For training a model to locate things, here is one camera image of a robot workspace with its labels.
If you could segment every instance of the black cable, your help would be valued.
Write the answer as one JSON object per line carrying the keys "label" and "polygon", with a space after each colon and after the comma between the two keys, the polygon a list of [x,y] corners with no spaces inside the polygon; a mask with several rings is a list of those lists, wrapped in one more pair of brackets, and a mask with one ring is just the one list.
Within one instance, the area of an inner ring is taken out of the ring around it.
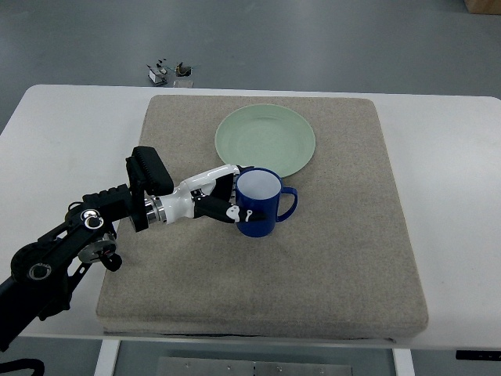
{"label": "black cable", "polygon": [[0,363],[0,374],[29,369],[33,370],[31,376],[43,376],[45,373],[44,362],[38,359],[19,359],[12,362]]}

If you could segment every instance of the gray floor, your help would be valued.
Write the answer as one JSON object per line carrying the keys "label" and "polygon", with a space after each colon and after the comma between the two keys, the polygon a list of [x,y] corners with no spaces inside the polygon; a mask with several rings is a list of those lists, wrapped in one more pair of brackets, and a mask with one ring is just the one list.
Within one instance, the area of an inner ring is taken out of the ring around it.
{"label": "gray floor", "polygon": [[32,85],[149,86],[159,58],[196,65],[197,88],[501,98],[501,16],[463,0],[1,0],[0,131]]}
{"label": "gray floor", "polygon": [[123,341],[114,376],[157,373],[159,358],[249,360],[351,366],[353,376],[395,376],[389,349],[341,349],[327,346],[172,344]]}

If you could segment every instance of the green plate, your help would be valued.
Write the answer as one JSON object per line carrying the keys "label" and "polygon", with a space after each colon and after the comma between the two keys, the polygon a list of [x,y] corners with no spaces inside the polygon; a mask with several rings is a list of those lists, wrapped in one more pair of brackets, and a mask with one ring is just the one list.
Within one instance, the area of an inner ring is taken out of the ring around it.
{"label": "green plate", "polygon": [[264,167],[285,177],[301,170],[315,151],[315,133],[298,113],[275,104],[242,107],[226,117],[215,136],[227,164]]}

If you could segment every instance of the cardboard box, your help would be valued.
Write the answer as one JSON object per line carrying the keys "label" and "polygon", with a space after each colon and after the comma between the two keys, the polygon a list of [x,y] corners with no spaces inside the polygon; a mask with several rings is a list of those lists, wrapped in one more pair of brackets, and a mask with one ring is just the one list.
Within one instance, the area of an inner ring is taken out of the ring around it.
{"label": "cardboard box", "polygon": [[501,0],[464,0],[468,12],[478,14],[501,14]]}

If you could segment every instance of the mug handle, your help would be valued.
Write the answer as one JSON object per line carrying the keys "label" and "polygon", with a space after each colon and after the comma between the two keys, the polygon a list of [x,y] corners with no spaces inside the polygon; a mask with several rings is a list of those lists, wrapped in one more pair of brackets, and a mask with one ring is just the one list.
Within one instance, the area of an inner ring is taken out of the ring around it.
{"label": "mug handle", "polygon": [[287,218],[290,217],[290,215],[292,213],[294,213],[294,210],[296,210],[296,207],[297,207],[297,191],[296,191],[295,188],[292,188],[290,186],[285,186],[284,188],[282,188],[282,192],[281,193],[284,193],[284,194],[293,194],[294,195],[294,203],[292,204],[292,206],[290,207],[289,210],[287,210],[282,215],[278,215],[276,217],[276,221],[277,222],[285,221]]}

